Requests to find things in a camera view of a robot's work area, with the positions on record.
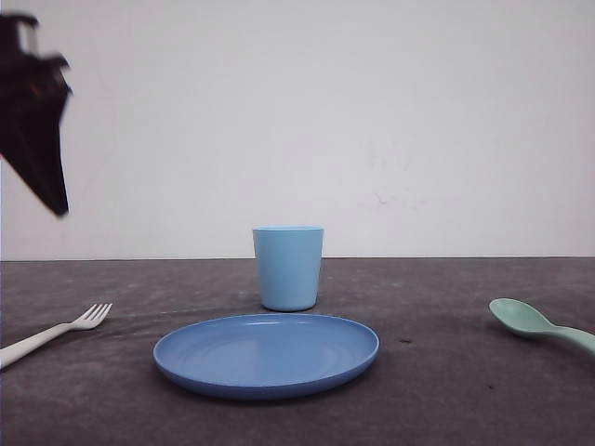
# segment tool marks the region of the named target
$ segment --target cup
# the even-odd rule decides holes
[[[323,233],[316,226],[261,226],[252,230],[265,308],[300,311],[316,304]]]

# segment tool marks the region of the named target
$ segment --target table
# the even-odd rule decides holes
[[[152,347],[265,312],[253,259],[5,262],[3,346],[114,306],[1,373],[3,444],[595,444],[595,358],[509,334],[488,311],[499,296],[595,333],[595,258],[325,259],[309,312],[373,328],[376,362],[323,394],[237,402],[175,387]]]

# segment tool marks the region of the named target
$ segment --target plate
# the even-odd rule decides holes
[[[155,345],[159,370],[196,393],[278,400],[321,392],[361,374],[378,336],[355,321],[316,314],[250,314],[204,321]]]

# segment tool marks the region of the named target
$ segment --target plastic fork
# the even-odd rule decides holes
[[[14,361],[31,353],[36,348],[41,347],[45,343],[51,341],[55,337],[65,334],[66,332],[70,332],[71,330],[91,330],[97,327],[108,315],[111,307],[112,304],[96,304],[85,311],[80,318],[72,322],[59,323],[41,333],[23,339],[12,346],[1,348],[0,369],[5,368]]]

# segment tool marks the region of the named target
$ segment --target mint green spoon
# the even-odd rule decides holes
[[[524,302],[514,299],[496,299],[490,310],[506,328],[522,337],[558,336],[574,342],[595,355],[595,335],[576,328],[554,325],[546,317]]]

